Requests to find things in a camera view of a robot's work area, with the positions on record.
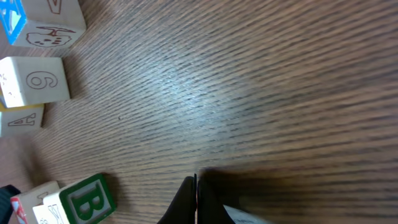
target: green and white block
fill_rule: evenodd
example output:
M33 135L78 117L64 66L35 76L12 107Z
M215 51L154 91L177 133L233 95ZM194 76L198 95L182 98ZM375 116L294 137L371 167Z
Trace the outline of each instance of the green and white block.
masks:
M79 180L33 208L37 223L96 224L116 209L102 174Z

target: brown wooden surface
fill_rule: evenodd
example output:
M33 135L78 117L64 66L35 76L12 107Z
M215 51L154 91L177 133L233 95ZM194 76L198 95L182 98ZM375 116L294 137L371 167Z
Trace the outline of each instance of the brown wooden surface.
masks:
M155 223L213 167L275 223L398 222L397 1L80 3L88 30L68 50L0 31L2 58L62 57L72 96L0 140L1 185L32 187L22 154L63 185L107 172L105 223Z

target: blue and white block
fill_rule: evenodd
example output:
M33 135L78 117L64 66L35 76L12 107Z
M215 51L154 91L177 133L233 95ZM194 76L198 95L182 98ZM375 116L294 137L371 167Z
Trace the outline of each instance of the blue and white block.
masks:
M67 48L86 31L78 0L0 0L0 15L15 46Z

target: black object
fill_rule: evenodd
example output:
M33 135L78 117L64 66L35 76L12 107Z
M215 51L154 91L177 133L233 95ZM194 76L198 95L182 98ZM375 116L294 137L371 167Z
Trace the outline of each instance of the black object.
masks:
M197 185L196 174L184 179L158 224L194 224L197 209L198 224L235 224L205 180Z
M0 223L7 224L11 218L12 205L11 197L20 194L21 192L12 185L7 185L0 188Z

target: wooden table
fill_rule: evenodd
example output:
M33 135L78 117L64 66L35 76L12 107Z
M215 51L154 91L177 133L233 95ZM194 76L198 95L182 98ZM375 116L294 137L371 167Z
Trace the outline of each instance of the wooden table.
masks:
M0 141L0 185L108 174L104 223L155 223L205 168L275 223L398 222L396 1L80 1L72 100ZM34 161L29 175L21 160Z

